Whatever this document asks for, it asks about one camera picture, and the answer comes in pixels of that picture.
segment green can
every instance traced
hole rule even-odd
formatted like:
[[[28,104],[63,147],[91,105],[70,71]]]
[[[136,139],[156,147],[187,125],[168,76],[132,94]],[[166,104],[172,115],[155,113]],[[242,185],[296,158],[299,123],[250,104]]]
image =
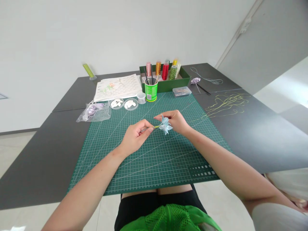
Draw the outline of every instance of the green can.
[[[146,100],[148,102],[154,102],[157,99],[157,86],[158,86],[158,81],[155,85],[152,84],[152,78],[148,78],[149,84],[148,85],[146,82],[144,83],[144,88],[145,88],[145,94],[146,94]]]
[[[176,75],[177,66],[173,65],[170,69],[169,80],[174,80]]]

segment cutting mat measurement markings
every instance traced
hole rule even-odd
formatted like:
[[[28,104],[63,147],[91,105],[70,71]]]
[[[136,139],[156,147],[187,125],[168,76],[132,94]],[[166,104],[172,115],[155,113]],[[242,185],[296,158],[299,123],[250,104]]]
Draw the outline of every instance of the cutting mat measurement markings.
[[[91,123],[68,190],[121,143],[129,125],[142,119],[158,125],[160,122],[154,120],[154,116],[176,109],[191,127],[230,150],[211,120],[203,117],[204,110],[193,95],[174,98],[172,92],[159,93],[155,102],[139,105],[134,111],[112,110],[109,120]],[[161,130],[155,129],[141,148],[122,162],[105,195],[217,179],[208,162],[189,140],[174,130],[165,136]]]

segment green mesh fabric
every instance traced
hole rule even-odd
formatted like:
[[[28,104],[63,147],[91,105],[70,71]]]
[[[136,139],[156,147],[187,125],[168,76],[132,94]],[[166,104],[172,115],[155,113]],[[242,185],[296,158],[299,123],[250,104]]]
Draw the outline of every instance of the green mesh fabric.
[[[198,224],[203,222],[221,231],[214,220],[200,209],[193,206],[169,204],[127,224],[121,231],[200,230]]]

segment green box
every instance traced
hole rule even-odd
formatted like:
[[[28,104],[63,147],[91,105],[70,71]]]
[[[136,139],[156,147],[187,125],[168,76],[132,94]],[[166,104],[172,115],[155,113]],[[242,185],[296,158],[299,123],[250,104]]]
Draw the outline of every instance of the green box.
[[[168,70],[170,70],[171,66],[172,66],[172,63],[169,64]],[[143,66],[139,67],[140,81],[141,81],[141,85],[142,85],[142,92],[145,92],[144,83],[142,82],[142,78],[141,78],[141,74],[144,73],[144,68],[143,68]],[[155,72],[156,65],[152,65],[152,69],[153,69],[153,72]],[[188,83],[190,82],[190,76],[187,74],[187,72],[182,67],[180,68],[179,75],[182,77],[181,79],[159,81],[157,93],[172,91],[173,88],[187,86]]]

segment dark gray table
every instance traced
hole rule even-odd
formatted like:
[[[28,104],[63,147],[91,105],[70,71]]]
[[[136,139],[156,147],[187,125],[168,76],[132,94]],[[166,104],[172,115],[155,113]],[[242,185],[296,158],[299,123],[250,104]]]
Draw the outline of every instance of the dark gray table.
[[[90,81],[89,77],[79,77],[52,112],[86,108],[86,104],[94,98],[97,83],[102,79],[124,77],[132,74],[140,75],[140,71],[97,75],[97,79],[94,81]]]
[[[138,74],[118,73],[108,75],[108,78],[133,73]],[[222,77],[213,74],[212,78]],[[227,88],[225,91],[245,93],[244,90],[231,89],[232,86],[233,82],[223,87]],[[50,114],[0,179],[0,210],[63,199],[90,126],[90,123],[75,121],[85,104],[93,99],[94,92],[95,86],[88,77],[76,80],[55,112]],[[203,108],[207,108],[215,103],[217,94],[195,97]],[[308,136],[252,96],[243,113],[211,120],[234,154],[260,173],[308,167]]]
[[[206,79],[221,79],[223,81],[222,84],[215,85],[209,81],[206,81],[202,78],[200,78],[195,72],[193,72],[190,68],[194,67],[197,69],[199,75],[201,75],[203,78]],[[214,67],[212,67],[208,63],[203,64],[192,64],[192,65],[185,65],[182,66],[182,68],[187,72],[187,74],[190,75],[191,79],[194,78],[200,78],[200,82],[198,83],[201,87],[203,87],[205,90],[207,90],[209,93],[212,92],[218,92],[218,91],[228,91],[228,90],[235,90],[235,89],[242,89],[239,85],[234,83],[232,80],[227,78],[224,74],[216,70]],[[204,90],[202,90],[199,87],[200,92],[197,89],[197,86],[195,84],[188,84],[189,89],[192,91],[193,95],[197,94],[203,94],[205,93]]]
[[[231,92],[250,95],[243,89]],[[224,93],[195,98],[202,108],[208,108]],[[260,173],[308,167],[308,136],[255,97],[246,99],[249,102],[243,108],[232,107],[210,118],[233,153]],[[231,115],[233,109],[244,112]]]
[[[76,123],[82,111],[49,115],[0,179],[0,210],[64,198],[90,127]]]

